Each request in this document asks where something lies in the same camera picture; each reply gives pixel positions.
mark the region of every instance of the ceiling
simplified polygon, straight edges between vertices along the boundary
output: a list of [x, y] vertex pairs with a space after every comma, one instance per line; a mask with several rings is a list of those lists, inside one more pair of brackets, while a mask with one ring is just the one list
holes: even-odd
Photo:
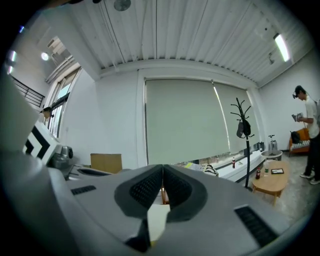
[[[273, 0], [113, 0], [70, 5], [70, 15], [101, 69], [152, 59], [207, 63], [263, 86], [313, 47], [308, 31]], [[293, 60], [273, 40], [283, 34]]]

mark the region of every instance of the floor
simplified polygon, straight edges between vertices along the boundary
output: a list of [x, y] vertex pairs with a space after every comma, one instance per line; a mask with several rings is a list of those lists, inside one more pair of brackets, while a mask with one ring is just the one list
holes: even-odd
[[[320, 196], [320, 184], [311, 185], [305, 178], [299, 177], [307, 165], [307, 156], [295, 154], [289, 157], [288, 153], [282, 156], [283, 161], [290, 164], [290, 176], [286, 188], [283, 190], [280, 198], [277, 199], [275, 210], [287, 216], [289, 223], [292, 225], [300, 218], [313, 212]], [[256, 173], [249, 177], [249, 185], [252, 186], [252, 180], [255, 179]], [[255, 192], [255, 195], [262, 200], [273, 203], [273, 196], [262, 192]]]

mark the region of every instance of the sofa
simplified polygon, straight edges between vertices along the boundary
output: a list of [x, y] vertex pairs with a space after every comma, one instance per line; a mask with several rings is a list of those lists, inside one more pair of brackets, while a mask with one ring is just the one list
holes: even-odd
[[291, 154], [306, 153], [309, 151], [310, 137], [308, 129], [303, 128], [301, 130], [297, 130], [296, 132], [300, 135], [300, 143], [292, 143], [292, 139], [290, 137], [289, 157], [291, 156]]

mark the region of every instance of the window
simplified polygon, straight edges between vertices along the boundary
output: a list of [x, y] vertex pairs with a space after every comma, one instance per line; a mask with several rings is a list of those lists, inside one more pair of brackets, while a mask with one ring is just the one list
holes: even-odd
[[45, 125], [55, 138], [59, 137], [62, 116], [65, 112], [70, 91], [75, 84], [75, 78], [77, 77], [77, 74], [79, 74], [79, 72], [80, 69], [77, 69], [63, 78], [60, 82], [58, 82], [52, 94], [49, 104], [52, 108], [52, 117], [47, 119]]
[[[236, 98], [251, 105], [245, 90], [199, 80], [158, 79], [145, 82], [145, 127], [148, 164], [179, 164], [198, 160], [218, 168], [244, 157], [246, 139], [237, 137]], [[250, 152], [259, 142], [252, 107]]]

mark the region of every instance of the round wooden table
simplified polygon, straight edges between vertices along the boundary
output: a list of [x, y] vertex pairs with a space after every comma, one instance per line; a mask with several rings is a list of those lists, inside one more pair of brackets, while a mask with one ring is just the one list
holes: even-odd
[[[272, 174], [272, 169], [283, 169], [282, 174]], [[289, 164], [285, 161], [270, 161], [269, 172], [265, 173], [265, 168], [262, 168], [260, 179], [252, 181], [253, 193], [260, 191], [268, 195], [274, 196], [273, 206], [276, 205], [277, 197], [281, 196], [282, 191], [286, 187], [289, 178]]]

